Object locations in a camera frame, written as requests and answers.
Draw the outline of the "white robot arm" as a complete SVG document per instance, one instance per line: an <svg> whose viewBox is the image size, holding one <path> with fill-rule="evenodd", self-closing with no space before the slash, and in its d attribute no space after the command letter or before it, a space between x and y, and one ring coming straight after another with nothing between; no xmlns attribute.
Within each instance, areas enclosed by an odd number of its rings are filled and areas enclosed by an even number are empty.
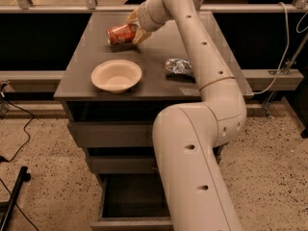
<svg viewBox="0 0 308 231"><path fill-rule="evenodd" d="M203 0L147 0L132 12L148 32L172 19L201 100L163 109L153 145L174 231L243 231L214 149L238 136L246 120L239 85L199 19Z"/></svg>

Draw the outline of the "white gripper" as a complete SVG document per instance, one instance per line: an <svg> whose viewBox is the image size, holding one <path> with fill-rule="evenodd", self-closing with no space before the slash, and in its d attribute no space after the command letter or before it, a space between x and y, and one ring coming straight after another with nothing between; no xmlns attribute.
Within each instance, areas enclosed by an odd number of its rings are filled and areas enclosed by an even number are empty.
<svg viewBox="0 0 308 231"><path fill-rule="evenodd" d="M137 21L139 27L132 40L134 45L140 44L151 36L150 32L158 31L170 20L163 0L146 0L141 3L137 10L133 10L126 18L126 24L134 24Z"/></svg>

